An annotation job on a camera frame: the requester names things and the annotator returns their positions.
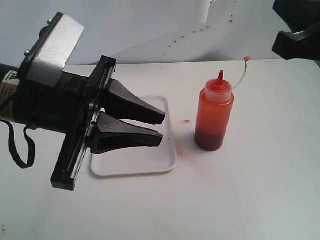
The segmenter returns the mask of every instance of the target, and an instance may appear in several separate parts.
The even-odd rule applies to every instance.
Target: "warning label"
[[[17,79],[16,71],[9,71],[5,75],[0,85],[0,105],[17,91],[19,83],[20,83],[20,80]],[[0,118],[2,120],[14,122],[13,106],[14,106],[14,103],[12,101],[9,103],[8,106],[6,106],[5,109],[3,109],[0,112]]]

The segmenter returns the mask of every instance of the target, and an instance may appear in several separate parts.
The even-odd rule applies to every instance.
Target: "red stain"
[[[189,124],[189,123],[191,123],[191,121],[190,120],[182,120],[181,123],[182,124]]]

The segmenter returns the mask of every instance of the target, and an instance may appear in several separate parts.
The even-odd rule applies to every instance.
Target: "black cable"
[[[0,113],[6,108],[7,105],[9,105],[12,100],[14,99],[15,94],[8,97],[1,105],[0,105]],[[28,158],[26,163],[21,159],[19,156],[19,153],[16,148],[16,141],[15,141],[15,130],[12,124],[9,121],[1,120],[0,122],[3,122],[8,125],[9,127],[9,151],[10,154],[14,160],[14,162],[22,169],[30,168],[35,163],[35,156],[36,156],[36,145],[35,142],[27,135],[27,130],[32,129],[35,130],[35,128],[32,128],[30,125],[25,126],[23,129],[24,138],[28,144]]]

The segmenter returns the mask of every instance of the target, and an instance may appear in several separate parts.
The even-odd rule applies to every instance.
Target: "plastic bottle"
[[[203,150],[216,151],[224,142],[235,99],[232,90],[224,80],[224,71],[220,71],[200,93],[194,141]]]

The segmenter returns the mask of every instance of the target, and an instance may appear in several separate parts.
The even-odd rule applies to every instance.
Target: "white tabletop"
[[[224,145],[193,140],[198,97],[224,70],[235,83],[243,61],[117,66],[138,96],[169,102],[180,157],[166,174],[101,178],[84,161],[74,192],[51,187],[64,135],[38,129],[34,167],[19,169],[0,125],[0,240],[320,239],[320,69],[307,60],[252,60]],[[69,66],[88,76],[94,66]],[[18,148],[27,152],[22,127]]]

